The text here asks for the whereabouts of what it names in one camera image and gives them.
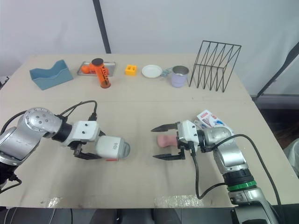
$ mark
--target metal wire frame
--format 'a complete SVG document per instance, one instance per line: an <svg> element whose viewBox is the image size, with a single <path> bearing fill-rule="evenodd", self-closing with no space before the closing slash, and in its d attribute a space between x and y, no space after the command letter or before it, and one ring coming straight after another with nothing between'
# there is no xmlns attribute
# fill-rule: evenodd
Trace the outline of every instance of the metal wire frame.
<svg viewBox="0 0 299 224"><path fill-rule="evenodd" d="M203 89L208 86L209 90L214 87L216 91L221 88L224 92L233 73L240 50L241 45L237 44L202 41L195 59L189 86L194 81L197 88L202 84ZM230 62L232 62L233 67L228 71L227 68Z"/></svg>

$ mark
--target white plate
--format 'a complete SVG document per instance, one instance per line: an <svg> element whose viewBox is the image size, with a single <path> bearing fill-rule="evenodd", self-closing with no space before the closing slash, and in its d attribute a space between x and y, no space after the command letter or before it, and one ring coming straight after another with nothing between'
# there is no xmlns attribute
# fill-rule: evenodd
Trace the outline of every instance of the white plate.
<svg viewBox="0 0 299 224"><path fill-rule="evenodd" d="M142 74L146 78L157 78L161 75L162 69L160 66L154 65L154 64L149 64L146 65L142 68Z"/></svg>

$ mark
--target yellow toy block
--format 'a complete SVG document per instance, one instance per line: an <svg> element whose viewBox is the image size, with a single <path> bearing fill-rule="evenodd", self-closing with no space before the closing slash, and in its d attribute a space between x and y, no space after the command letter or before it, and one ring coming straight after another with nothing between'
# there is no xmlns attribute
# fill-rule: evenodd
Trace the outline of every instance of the yellow toy block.
<svg viewBox="0 0 299 224"><path fill-rule="evenodd" d="M137 66L128 64L125 70L125 74L128 76L135 76L137 74Z"/></svg>

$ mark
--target table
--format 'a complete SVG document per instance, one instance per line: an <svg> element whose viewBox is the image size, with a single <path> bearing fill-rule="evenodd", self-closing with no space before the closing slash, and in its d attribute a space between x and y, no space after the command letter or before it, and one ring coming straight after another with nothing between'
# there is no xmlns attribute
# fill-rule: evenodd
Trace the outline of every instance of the table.
<svg viewBox="0 0 299 224"><path fill-rule="evenodd" d="M102 57L117 63L111 87L102 89L96 77L77 76L83 61ZM163 161L153 155L178 150L160 149L156 144L156 126L186 119L208 109L228 124L235 133L252 138L279 191L282 203L299 203L299 180L289 165L262 115L251 101L239 78L233 74L225 93L195 88L174 88L168 79L147 79L141 68L157 64L163 69L178 64L192 68L195 54L110 54L110 55L34 55L26 61L0 91L0 124L13 114L31 107L45 107L53 113L80 101L98 101L98 122L107 135L121 136L131 145L128 158L118 162L85 161L75 158L59 142L42 139L37 150L22 164L16 174L23 180L17 188L0 195L1 206L57 208L151 208L172 196L195 194L195 169L191 157ZM64 59L74 79L47 90L31 81L29 70L50 68ZM127 64L136 64L136 77L124 75ZM92 105L78 107L68 122L85 120ZM237 139L251 170L271 204L274 191L251 145ZM84 147L93 151L93 144ZM212 153L197 154L200 169L199 186L203 192L222 182ZM224 186L211 191L202 207L232 206Z"/></svg>

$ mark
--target metal tray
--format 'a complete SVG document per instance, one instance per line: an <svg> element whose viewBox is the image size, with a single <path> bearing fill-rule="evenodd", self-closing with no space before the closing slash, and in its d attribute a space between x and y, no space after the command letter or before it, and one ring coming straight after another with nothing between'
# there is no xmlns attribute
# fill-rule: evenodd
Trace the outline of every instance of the metal tray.
<svg viewBox="0 0 299 224"><path fill-rule="evenodd" d="M91 71L90 73L83 73L82 71L81 71L81 67L83 66L83 65L87 65L87 66L89 66L89 63L90 62L83 62L82 64L81 64L81 66L80 66L80 68L79 68L79 70L78 70L78 72L77 72L77 74L79 75L79 76L97 76L97 74L94 72L94 71ZM106 67L106 68L108 68L108 70L109 70L109 77L111 77L111 76L113 76L113 73L114 73L114 69L115 69L115 62L104 62L104 66Z"/></svg>

